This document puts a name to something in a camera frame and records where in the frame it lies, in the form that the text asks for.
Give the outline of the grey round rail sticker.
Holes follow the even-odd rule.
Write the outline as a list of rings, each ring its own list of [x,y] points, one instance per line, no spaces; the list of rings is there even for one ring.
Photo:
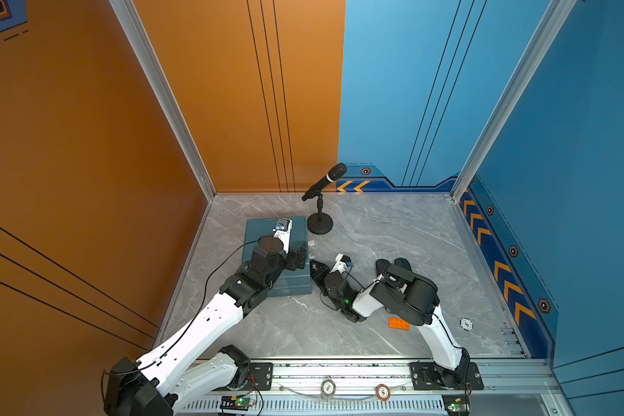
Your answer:
[[[326,379],[322,382],[321,385],[321,395],[322,397],[332,397],[336,391],[336,384],[331,379]]]

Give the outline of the left green circuit board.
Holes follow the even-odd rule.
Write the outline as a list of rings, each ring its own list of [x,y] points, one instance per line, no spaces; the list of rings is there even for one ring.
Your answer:
[[[222,396],[219,403],[219,410],[222,413],[245,412],[253,409],[257,404],[256,400],[245,396]]]

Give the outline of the black microphone stand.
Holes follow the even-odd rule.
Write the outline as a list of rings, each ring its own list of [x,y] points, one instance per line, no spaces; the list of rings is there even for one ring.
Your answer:
[[[321,192],[317,194],[317,211],[310,215],[307,220],[308,231],[315,235],[328,234],[333,229],[333,220],[329,214],[323,211],[324,202]]]

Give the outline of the black microphone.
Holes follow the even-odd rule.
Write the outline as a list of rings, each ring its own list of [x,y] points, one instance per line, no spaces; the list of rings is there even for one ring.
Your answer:
[[[303,194],[302,201],[316,198],[322,193],[322,191],[329,185],[342,178],[348,171],[347,166],[344,163],[338,163],[333,166],[324,177],[322,177],[317,183],[312,185],[305,194]]]

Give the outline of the orange round rail sticker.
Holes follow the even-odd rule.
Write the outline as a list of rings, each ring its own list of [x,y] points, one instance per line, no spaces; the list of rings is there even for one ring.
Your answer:
[[[385,384],[380,384],[375,388],[375,395],[378,400],[387,402],[391,398],[390,388]]]

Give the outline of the teal drawer cabinet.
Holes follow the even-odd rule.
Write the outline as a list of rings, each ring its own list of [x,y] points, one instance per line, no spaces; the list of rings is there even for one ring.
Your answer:
[[[289,251],[308,244],[307,220],[304,217],[292,221]],[[253,219],[246,225],[242,264],[237,270],[256,286],[262,286],[268,297],[301,296],[311,293],[310,260],[303,270],[286,270],[287,254],[283,243],[273,237],[276,218]]]

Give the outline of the green circuit board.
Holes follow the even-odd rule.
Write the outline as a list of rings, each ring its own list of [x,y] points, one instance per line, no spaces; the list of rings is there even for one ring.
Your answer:
[[[245,412],[253,409],[257,404],[256,400],[245,396],[222,396],[219,403],[219,410],[222,413]]]
[[[464,396],[443,395],[445,411],[449,416],[468,416],[470,405]]]

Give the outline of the right green circuit board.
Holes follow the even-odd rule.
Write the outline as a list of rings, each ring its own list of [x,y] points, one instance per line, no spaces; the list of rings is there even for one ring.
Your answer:
[[[468,416],[470,405],[464,396],[443,395],[445,411],[449,416]]]

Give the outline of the black computer mouse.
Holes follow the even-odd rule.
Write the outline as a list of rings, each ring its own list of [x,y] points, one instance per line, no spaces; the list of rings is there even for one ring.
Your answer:
[[[405,258],[396,258],[395,261],[393,261],[393,263],[405,270],[412,270],[412,266],[410,265],[409,261],[407,261]]]
[[[379,277],[383,271],[390,265],[390,262],[386,259],[380,258],[375,262],[376,276]]]

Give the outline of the orange toy brick plate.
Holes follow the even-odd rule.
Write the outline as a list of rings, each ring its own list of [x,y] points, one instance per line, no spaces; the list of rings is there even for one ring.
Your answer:
[[[408,331],[410,329],[410,324],[401,318],[389,317],[388,318],[388,327],[390,329],[398,329]]]

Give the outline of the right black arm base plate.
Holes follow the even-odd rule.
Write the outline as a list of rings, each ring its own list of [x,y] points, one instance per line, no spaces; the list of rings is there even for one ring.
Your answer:
[[[467,369],[455,371],[437,366],[434,362],[412,362],[409,364],[412,383],[416,391],[454,390],[471,391],[485,389],[482,374],[476,362],[470,362]]]

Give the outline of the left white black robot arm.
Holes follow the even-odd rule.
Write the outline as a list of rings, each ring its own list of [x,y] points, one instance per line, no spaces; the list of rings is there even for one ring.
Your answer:
[[[138,360],[124,358],[105,374],[105,413],[175,415],[218,388],[246,387],[251,360],[233,345],[203,364],[195,362],[268,297],[284,270],[301,269],[307,261],[305,244],[293,251],[279,237],[260,237],[251,260],[225,280],[188,324]]]

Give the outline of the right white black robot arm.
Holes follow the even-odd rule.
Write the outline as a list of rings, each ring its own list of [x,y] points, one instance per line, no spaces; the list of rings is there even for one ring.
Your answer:
[[[340,254],[334,266],[312,260],[310,276],[320,289],[320,297],[330,301],[350,322],[363,322],[377,310],[396,315],[416,327],[433,356],[433,383],[443,389],[468,387],[471,357],[456,342],[447,327],[440,307],[438,286],[429,278],[413,272],[405,258],[392,262],[375,261],[376,278],[358,290],[348,282],[351,259]]]

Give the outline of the aluminium front rail frame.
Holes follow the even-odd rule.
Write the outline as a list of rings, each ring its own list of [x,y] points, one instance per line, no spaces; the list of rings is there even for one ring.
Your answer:
[[[247,391],[208,393],[175,415],[448,415],[443,395],[464,396],[469,415],[571,415],[573,410],[555,376],[542,360],[477,359],[485,389],[471,391],[416,391],[409,364],[431,362],[407,358],[275,359],[270,391],[256,383]],[[322,397],[326,379],[336,384],[335,394]],[[375,388],[385,384],[391,398],[382,402]],[[222,413],[222,396],[256,400],[253,409]]]

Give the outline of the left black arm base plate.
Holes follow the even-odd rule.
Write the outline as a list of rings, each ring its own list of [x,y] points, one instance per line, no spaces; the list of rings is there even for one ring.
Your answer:
[[[253,383],[259,391],[270,391],[273,381],[273,362],[252,362],[250,369],[244,374],[245,378],[238,383],[233,381],[228,387],[216,388],[215,392],[229,392],[229,391],[247,391],[253,387]]]

